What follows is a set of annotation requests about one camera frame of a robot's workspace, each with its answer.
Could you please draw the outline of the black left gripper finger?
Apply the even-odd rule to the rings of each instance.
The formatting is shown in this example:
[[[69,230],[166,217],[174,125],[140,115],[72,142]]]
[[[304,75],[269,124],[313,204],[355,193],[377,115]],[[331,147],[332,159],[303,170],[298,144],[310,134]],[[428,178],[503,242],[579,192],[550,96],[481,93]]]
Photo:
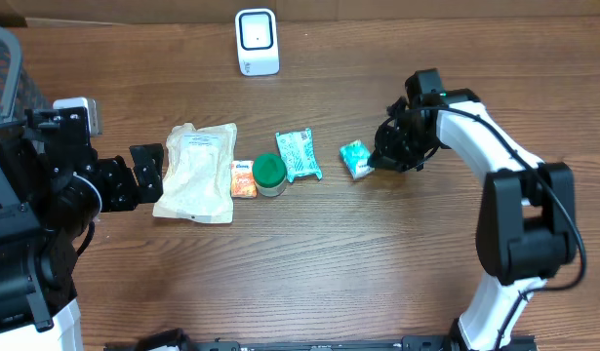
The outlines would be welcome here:
[[[100,195],[103,213],[129,212],[138,205],[137,184],[133,172],[121,156],[99,160]]]
[[[161,143],[133,145],[130,152],[135,163],[140,203],[155,203],[163,194],[162,168],[164,149]]]

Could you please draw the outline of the small teal tissue pack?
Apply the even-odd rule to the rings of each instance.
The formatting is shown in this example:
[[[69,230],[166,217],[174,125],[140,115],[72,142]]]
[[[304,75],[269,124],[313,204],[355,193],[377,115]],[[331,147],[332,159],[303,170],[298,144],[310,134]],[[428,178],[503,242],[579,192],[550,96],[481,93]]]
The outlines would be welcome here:
[[[368,147],[359,139],[340,148],[340,157],[353,180],[367,176],[374,170],[368,164],[370,156]]]

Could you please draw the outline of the beige rice pouch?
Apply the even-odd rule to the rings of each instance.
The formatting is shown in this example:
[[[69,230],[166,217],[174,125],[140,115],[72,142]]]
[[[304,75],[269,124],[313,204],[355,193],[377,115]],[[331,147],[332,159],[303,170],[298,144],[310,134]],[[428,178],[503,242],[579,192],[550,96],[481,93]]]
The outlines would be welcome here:
[[[173,127],[166,140],[169,165],[163,194],[152,215],[203,224],[233,220],[231,163],[237,127],[233,123],[197,129],[191,123]]]

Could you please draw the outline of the teal white snack packet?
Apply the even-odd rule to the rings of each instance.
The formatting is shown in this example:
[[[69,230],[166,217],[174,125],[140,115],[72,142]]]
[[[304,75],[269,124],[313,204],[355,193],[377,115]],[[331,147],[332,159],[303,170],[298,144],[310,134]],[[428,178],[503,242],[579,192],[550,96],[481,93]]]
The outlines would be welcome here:
[[[313,147],[313,135],[310,128],[301,131],[277,133],[276,143],[283,160],[290,183],[298,177],[316,176],[323,178],[322,170],[317,162]]]

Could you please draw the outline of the small orange box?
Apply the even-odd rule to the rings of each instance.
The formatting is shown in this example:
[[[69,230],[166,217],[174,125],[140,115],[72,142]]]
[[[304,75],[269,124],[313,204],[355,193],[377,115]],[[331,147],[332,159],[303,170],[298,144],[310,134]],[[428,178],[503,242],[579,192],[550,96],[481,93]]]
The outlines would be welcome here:
[[[251,160],[231,163],[230,194],[233,198],[256,198],[258,195],[253,176],[254,162]]]

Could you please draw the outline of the green lid clear jar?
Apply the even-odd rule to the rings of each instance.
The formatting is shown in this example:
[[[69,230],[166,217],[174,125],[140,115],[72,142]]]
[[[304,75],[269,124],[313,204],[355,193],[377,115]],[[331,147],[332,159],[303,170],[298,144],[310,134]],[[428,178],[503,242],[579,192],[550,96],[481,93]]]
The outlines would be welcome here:
[[[276,154],[261,154],[253,165],[257,190],[266,197],[276,197],[284,192],[287,185],[286,173],[284,162]]]

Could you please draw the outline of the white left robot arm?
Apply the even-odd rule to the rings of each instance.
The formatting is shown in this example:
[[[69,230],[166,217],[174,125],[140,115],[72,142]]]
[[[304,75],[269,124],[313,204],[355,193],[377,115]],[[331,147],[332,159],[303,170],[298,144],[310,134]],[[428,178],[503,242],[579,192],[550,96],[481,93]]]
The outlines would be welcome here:
[[[0,350],[80,350],[73,270],[101,213],[163,193],[164,149],[102,159],[85,107],[27,109],[0,124]]]

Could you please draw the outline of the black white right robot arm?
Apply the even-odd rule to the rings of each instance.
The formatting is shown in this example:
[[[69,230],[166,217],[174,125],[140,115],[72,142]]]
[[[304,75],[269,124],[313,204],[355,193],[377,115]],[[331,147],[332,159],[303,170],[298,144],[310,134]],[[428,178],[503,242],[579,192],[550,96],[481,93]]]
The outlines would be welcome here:
[[[386,110],[370,167],[419,171],[452,149],[482,184],[475,247],[484,270],[467,309],[446,335],[405,336],[405,350],[534,350],[513,327],[537,293],[575,288],[587,257],[576,224],[572,170],[515,142],[469,89],[446,90],[437,69],[409,77]]]

